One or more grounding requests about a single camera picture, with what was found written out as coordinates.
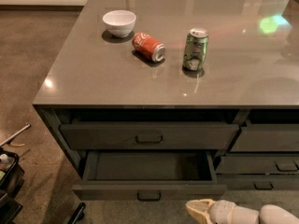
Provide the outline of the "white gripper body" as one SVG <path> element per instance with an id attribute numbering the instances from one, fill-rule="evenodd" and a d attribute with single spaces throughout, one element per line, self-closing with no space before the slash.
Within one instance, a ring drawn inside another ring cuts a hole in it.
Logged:
<path id="1" fill-rule="evenodd" d="M 231 224 L 233 211 L 236 204 L 233 202 L 220 200 L 216 201 L 209 208 L 209 216 L 213 224 Z"/>

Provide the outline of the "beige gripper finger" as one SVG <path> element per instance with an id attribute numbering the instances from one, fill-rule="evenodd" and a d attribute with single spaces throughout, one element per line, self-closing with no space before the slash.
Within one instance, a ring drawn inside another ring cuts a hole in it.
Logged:
<path id="1" fill-rule="evenodd" d="M 199 224 L 213 224 L 210 219 L 209 209 L 215 203 L 212 199 L 190 200 L 185 206 L 188 214 Z"/>

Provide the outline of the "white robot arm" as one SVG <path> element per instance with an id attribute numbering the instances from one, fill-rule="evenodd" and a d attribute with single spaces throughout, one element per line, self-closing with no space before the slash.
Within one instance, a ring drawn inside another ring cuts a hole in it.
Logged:
<path id="1" fill-rule="evenodd" d="M 299 224 L 298 217 L 273 204 L 253 210 L 225 200 L 202 199 L 187 201 L 186 209 L 199 224 Z"/>

